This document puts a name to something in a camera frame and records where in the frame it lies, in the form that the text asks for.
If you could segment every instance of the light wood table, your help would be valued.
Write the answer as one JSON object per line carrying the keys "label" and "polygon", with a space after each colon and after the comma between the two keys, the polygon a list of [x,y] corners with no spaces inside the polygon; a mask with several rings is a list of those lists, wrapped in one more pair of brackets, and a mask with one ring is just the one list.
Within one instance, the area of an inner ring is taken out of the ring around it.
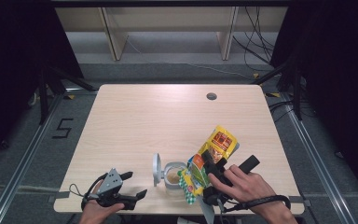
{"label": "light wood table", "polygon": [[[209,100],[210,92],[217,99]],[[166,190],[163,180],[154,187],[153,155],[159,153],[162,169],[171,161],[187,162],[217,124],[241,144],[227,168],[255,155],[261,163],[253,172],[261,174],[277,194],[299,196],[265,96],[256,85],[101,86],[60,191],[76,184],[86,193],[98,176],[116,168],[120,174],[133,171],[121,194],[134,196],[147,189],[133,211],[120,213],[201,215],[199,204],[187,204],[181,190]],[[81,212],[80,203],[81,197],[71,193],[57,199],[54,209]],[[303,211],[302,203],[292,203],[294,214]]]}

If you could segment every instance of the person's left hand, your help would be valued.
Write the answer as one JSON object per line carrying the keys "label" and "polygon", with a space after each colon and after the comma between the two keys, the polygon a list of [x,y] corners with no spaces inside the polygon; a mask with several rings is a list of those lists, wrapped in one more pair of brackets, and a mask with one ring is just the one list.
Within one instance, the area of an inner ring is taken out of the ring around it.
{"label": "person's left hand", "polygon": [[[103,183],[101,180],[94,188],[92,193],[97,193],[98,188]],[[97,201],[89,200],[83,209],[83,214],[80,218],[79,224],[98,224],[103,223],[110,215],[124,208],[124,203],[115,203],[110,207],[102,207]]]}

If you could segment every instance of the floor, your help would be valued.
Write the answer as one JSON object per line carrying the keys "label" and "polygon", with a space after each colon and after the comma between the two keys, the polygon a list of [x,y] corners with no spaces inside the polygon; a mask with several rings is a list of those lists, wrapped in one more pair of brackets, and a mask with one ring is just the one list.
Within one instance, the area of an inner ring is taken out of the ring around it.
{"label": "floor", "polygon": [[[246,45],[244,33],[235,34]],[[276,34],[263,34],[273,45]],[[102,33],[68,33],[85,79],[94,86],[104,83],[243,83],[254,75],[271,69],[233,42],[228,61],[222,61],[213,33],[133,33],[120,61],[113,62],[106,37]],[[264,50],[250,49],[268,58]],[[279,76],[264,83],[265,93],[277,93]],[[79,215],[58,214],[53,210],[66,169],[76,148],[95,93],[78,91],[66,83],[68,96],[51,97],[52,116],[46,126],[39,126],[40,108],[24,111],[7,141],[10,147],[0,150],[0,222],[2,223],[72,223]],[[336,146],[304,96],[302,120],[291,111],[291,92],[279,97],[269,95],[271,116],[276,123],[298,188],[303,193],[306,211],[298,216],[304,223],[358,223],[358,182],[345,160],[335,155]],[[71,118],[71,135],[65,139],[57,130],[62,119]],[[176,223],[177,217],[111,217],[127,223]],[[199,217],[186,219],[203,222]],[[237,223],[265,223],[257,216],[238,217]]]}

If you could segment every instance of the colorful plastic wrapper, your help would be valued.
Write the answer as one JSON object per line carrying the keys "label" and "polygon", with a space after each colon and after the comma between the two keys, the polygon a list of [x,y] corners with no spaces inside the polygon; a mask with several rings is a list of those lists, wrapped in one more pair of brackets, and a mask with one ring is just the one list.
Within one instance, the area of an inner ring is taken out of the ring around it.
{"label": "colorful plastic wrapper", "polygon": [[187,168],[178,172],[180,176],[179,186],[184,190],[188,203],[194,203],[196,197],[201,195],[204,188],[210,184],[203,167],[204,161],[201,154],[208,150],[213,162],[218,163],[222,158],[228,160],[239,146],[240,144],[234,135],[222,126],[216,126],[200,150],[188,160]]}

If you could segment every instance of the hand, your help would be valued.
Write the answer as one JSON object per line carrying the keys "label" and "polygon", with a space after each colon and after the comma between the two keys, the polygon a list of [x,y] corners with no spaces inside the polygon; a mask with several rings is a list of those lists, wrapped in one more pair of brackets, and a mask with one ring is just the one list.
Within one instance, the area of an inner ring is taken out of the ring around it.
{"label": "hand", "polygon": [[[224,176],[231,181],[232,187],[223,184],[213,174],[208,174],[212,185],[240,203],[276,195],[273,188],[261,175],[245,174],[238,166],[232,165],[225,170]],[[268,223],[296,223],[295,218],[281,202],[264,203],[251,210],[265,218]]]}
{"label": "hand", "polygon": [[[94,188],[92,193],[97,193],[98,188],[103,183],[101,180]],[[124,208],[124,203],[115,203],[110,207],[102,207],[97,201],[90,200],[83,209],[83,214],[79,224],[97,224],[103,223],[110,215]]]}

